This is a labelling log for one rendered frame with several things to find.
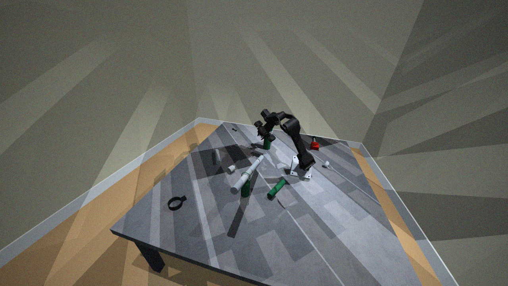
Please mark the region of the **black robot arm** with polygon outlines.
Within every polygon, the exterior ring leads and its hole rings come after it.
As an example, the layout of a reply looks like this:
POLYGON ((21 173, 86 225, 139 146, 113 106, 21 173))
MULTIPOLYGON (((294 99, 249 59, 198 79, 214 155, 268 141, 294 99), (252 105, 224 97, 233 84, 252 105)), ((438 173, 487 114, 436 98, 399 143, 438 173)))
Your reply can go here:
MULTIPOLYGON (((301 170, 308 171, 312 167, 312 165, 316 164, 315 159, 313 158, 312 154, 306 151, 306 148, 303 144, 302 138, 300 136, 300 122, 299 120, 293 116, 292 114, 287 114, 285 112, 272 112, 270 113, 268 109, 263 109, 261 112, 262 117, 264 118, 264 121, 267 122, 267 125, 270 128, 273 128, 274 125, 280 125, 281 129, 285 133, 291 136, 294 145, 297 148, 297 151, 299 154, 297 154, 297 157, 299 159, 299 167, 301 170), (283 125, 281 125, 281 121, 284 119, 290 119, 287 122, 285 122, 283 125)), ((267 136, 269 132, 269 128, 267 129, 264 125, 263 127, 259 128, 258 133, 261 136, 267 136)))

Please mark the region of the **black ring with tab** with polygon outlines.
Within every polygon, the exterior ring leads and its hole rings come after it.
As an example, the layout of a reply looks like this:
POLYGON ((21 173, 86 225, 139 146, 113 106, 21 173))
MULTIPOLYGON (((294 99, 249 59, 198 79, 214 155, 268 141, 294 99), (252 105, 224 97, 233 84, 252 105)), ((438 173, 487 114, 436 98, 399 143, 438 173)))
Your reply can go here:
POLYGON ((187 198, 185 197, 185 195, 183 197, 173 197, 172 199, 170 199, 168 202, 167 202, 167 206, 168 208, 171 210, 171 211, 176 211, 177 209, 179 209, 182 205, 183 205, 183 202, 186 200, 187 198), (176 200, 179 200, 181 201, 181 203, 178 205, 178 206, 175 206, 175 207, 170 207, 170 203, 172 203, 173 201, 176 201, 176 200))

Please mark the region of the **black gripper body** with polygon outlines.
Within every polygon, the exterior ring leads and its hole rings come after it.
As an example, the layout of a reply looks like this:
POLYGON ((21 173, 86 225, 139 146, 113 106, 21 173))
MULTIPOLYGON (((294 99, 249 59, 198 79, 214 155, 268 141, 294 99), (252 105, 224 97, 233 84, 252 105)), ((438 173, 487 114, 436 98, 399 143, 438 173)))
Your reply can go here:
MULTIPOLYGON (((263 123, 261 121, 257 121, 257 122, 254 123, 254 125, 256 126, 256 128, 258 128, 258 127, 261 128, 263 123)), ((272 128, 270 128, 267 125, 267 123, 265 124, 265 126, 266 126, 267 129, 269 128, 269 131, 271 131, 272 128)), ((276 137, 273 134, 271 135, 271 133, 269 133, 269 132, 268 132, 268 135, 266 137, 268 138, 269 142, 272 142, 272 141, 274 141, 276 139, 276 137)))

